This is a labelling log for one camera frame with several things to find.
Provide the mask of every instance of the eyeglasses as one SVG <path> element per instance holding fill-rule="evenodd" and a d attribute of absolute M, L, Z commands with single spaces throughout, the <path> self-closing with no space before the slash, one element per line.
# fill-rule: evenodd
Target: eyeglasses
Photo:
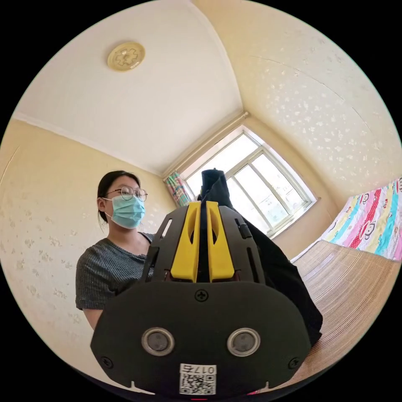
<path fill-rule="evenodd" d="M 139 188 L 138 190 L 134 190 L 133 188 L 129 186 L 124 186 L 122 188 L 118 188 L 117 190 L 109 191 L 106 194 L 111 194 L 111 193 L 119 193 L 121 194 L 122 198 L 126 201 L 129 201 L 133 198 L 133 196 L 136 196 L 139 198 L 141 201 L 145 201 L 147 199 L 147 192 L 143 190 L 142 188 Z"/>

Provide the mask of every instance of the striped shirt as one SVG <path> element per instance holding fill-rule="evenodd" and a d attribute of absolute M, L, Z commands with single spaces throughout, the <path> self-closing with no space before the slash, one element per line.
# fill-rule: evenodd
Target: striped shirt
<path fill-rule="evenodd" d="M 141 234 L 152 242 L 153 234 Z M 146 258 L 129 253 L 106 238 L 89 247 L 77 263 L 76 307 L 103 310 L 109 299 L 141 278 Z"/>

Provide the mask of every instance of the yellow part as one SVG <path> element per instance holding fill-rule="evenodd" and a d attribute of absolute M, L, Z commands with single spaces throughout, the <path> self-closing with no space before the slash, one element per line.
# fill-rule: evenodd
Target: yellow part
<path fill-rule="evenodd" d="M 234 275 L 232 257 L 230 256 L 225 230 L 217 202 L 206 202 L 208 260 L 210 281 L 230 279 Z"/>
<path fill-rule="evenodd" d="M 201 203 L 190 202 L 183 230 L 170 274 L 175 279 L 197 281 L 198 255 L 200 248 Z"/>

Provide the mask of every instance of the wall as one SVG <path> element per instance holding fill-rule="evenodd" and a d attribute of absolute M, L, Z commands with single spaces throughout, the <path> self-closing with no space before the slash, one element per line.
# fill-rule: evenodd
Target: wall
<path fill-rule="evenodd" d="M 334 42 L 257 2 L 193 3 L 225 46 L 244 109 L 297 148 L 338 208 L 401 174 L 401 142 L 383 100 Z"/>
<path fill-rule="evenodd" d="M 300 176 L 314 196 L 319 198 L 303 216 L 273 238 L 273 242 L 292 259 L 323 234 L 340 208 L 309 163 L 281 136 L 253 116 L 245 119 L 243 124 L 271 146 Z"/>
<path fill-rule="evenodd" d="M 0 185 L 0 258 L 8 284 L 29 323 L 61 359 L 116 385 L 93 357 L 92 329 L 75 308 L 75 264 L 108 233 L 97 218 L 98 182 L 110 170 L 140 177 L 149 193 L 145 232 L 157 231 L 174 202 L 158 176 L 17 120 L 1 143 L 1 172 L 17 148 Z"/>

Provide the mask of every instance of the round ceiling light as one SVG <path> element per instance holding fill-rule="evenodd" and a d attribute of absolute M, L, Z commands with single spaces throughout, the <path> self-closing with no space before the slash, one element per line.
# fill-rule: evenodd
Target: round ceiling light
<path fill-rule="evenodd" d="M 136 42 L 126 42 L 115 47 L 108 57 L 108 66 L 116 71 L 129 71 L 145 57 L 145 49 Z"/>

